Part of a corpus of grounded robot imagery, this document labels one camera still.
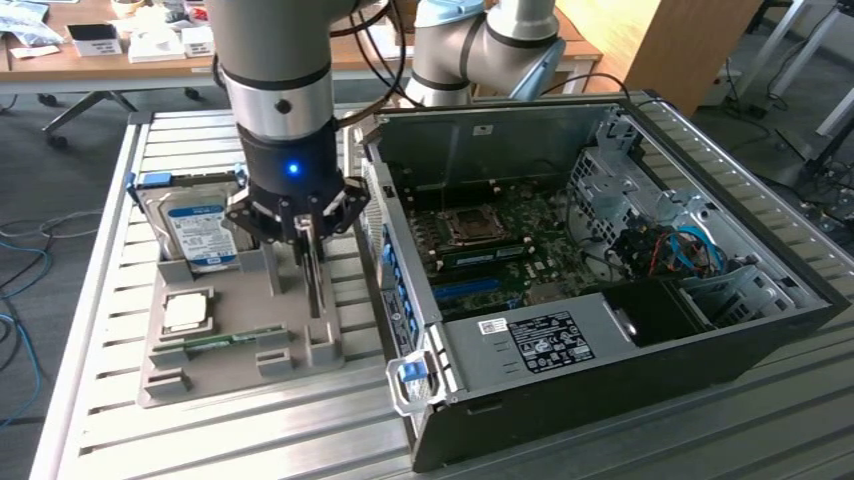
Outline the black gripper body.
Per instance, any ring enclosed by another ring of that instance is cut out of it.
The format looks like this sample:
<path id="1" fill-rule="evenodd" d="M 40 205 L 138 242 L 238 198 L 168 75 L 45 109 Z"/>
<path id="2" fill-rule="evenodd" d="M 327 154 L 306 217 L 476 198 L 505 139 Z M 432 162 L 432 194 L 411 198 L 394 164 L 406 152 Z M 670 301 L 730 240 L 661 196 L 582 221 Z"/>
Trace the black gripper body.
<path id="1" fill-rule="evenodd" d="M 256 201 L 315 196 L 331 201 L 343 190 L 338 167 L 336 121 L 306 137 L 266 140 L 238 126 L 248 171 L 250 195 Z"/>

